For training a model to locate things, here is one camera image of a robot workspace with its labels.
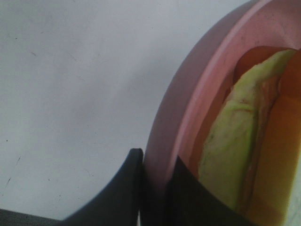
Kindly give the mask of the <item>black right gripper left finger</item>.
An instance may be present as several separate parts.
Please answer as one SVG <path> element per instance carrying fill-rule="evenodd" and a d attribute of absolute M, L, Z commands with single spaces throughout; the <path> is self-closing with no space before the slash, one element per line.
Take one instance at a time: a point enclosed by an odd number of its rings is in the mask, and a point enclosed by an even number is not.
<path fill-rule="evenodd" d="M 113 179 L 88 204 L 62 221 L 1 209 L 2 226 L 135 226 L 140 208 L 143 151 L 131 149 Z"/>

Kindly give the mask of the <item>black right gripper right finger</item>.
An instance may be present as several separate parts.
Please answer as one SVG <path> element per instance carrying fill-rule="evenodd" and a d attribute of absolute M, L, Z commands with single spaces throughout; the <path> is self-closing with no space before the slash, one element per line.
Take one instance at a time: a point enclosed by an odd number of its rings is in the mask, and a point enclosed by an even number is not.
<path fill-rule="evenodd" d="M 251 226 L 252 223 L 212 196 L 177 158 L 163 196 L 143 173 L 143 226 Z"/>

